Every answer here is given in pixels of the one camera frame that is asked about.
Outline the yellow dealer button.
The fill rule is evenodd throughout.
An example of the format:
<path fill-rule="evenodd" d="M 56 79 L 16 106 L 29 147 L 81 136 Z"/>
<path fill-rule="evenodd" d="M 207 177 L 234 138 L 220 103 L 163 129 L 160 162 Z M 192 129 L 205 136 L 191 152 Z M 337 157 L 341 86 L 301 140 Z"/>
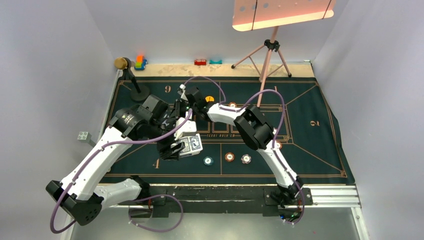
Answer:
<path fill-rule="evenodd" d="M 205 101 L 207 102 L 207 103 L 213 103 L 214 101 L 215 101 L 215 98 L 213 97 L 213 96 L 206 96 L 205 97 Z"/>

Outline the blue playing card deck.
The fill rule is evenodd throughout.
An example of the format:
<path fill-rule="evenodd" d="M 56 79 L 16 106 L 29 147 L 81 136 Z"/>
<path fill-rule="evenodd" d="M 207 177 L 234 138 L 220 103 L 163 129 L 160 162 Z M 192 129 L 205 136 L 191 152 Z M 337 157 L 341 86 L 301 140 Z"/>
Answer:
<path fill-rule="evenodd" d="M 190 157 L 199 154 L 203 150 L 202 140 L 199 133 L 193 136 L 184 136 L 179 140 L 184 148 L 179 152 L 179 157 Z"/>

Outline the green poker chip stack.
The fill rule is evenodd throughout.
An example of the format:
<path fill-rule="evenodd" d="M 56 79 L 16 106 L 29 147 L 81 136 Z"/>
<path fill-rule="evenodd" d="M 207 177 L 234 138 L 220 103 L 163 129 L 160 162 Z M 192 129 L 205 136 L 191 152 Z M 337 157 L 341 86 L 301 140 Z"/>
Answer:
<path fill-rule="evenodd" d="M 211 165 L 213 165 L 213 164 L 214 164 L 214 160 L 213 160 L 213 158 L 212 158 L 212 157 L 207 156 L 207 157 L 205 157 L 205 158 L 203 159 L 203 163 L 204 163 L 204 165 L 206 165 L 206 166 L 211 166 Z"/>

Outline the orange poker chip stack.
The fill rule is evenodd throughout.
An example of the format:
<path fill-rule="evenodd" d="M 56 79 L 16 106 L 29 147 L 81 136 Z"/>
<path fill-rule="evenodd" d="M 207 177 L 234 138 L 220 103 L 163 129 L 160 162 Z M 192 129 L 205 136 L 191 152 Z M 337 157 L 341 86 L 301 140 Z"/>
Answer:
<path fill-rule="evenodd" d="M 232 162 L 235 159 L 235 155 L 232 152 L 228 152 L 224 156 L 227 162 Z"/>

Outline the pink white poker chip stack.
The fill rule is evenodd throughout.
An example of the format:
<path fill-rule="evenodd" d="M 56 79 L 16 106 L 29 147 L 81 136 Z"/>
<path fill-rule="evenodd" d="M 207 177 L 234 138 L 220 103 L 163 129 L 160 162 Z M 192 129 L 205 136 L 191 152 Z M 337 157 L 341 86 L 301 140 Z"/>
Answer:
<path fill-rule="evenodd" d="M 251 157 L 250 155 L 248 155 L 248 154 L 244 154 L 244 155 L 241 157 L 241 162 L 242 162 L 243 164 L 249 164 L 251 161 L 252 161 L 252 157 Z"/>

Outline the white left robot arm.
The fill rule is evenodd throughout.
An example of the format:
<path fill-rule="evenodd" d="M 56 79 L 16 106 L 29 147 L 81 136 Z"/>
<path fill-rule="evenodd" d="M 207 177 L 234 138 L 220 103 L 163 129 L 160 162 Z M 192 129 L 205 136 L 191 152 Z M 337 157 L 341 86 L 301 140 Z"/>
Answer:
<path fill-rule="evenodd" d="M 46 191 L 55 200 L 55 208 L 63 209 L 74 223 L 85 226 L 110 206 L 134 201 L 142 205 L 150 199 L 150 185 L 139 176 L 102 187 L 101 179 L 133 145 L 157 144 L 165 160 L 178 160 L 194 131 L 195 109 L 179 99 L 172 110 L 166 102 L 150 95 L 142 104 L 118 110 L 102 137 L 84 160 L 62 180 L 52 180 Z"/>

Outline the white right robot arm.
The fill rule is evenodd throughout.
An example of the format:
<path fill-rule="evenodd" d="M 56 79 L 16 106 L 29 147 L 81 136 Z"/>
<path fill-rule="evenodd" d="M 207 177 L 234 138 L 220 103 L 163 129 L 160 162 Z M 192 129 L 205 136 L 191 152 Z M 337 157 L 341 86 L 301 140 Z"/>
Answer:
<path fill-rule="evenodd" d="M 195 115 L 203 117 L 212 123 L 223 123 L 236 127 L 243 142 L 250 149 L 257 151 L 265 160 L 275 176 L 279 187 L 279 195 L 284 202 L 294 203 L 302 194 L 303 183 L 291 169 L 277 145 L 279 128 L 274 128 L 265 118 L 260 109 L 250 102 L 262 94 L 254 94 L 242 107 L 224 106 L 221 103 L 209 103 L 201 95 L 197 87 L 187 89 L 180 85 L 178 89 L 180 100 L 175 102 L 177 143 L 195 142 L 200 145 Z"/>

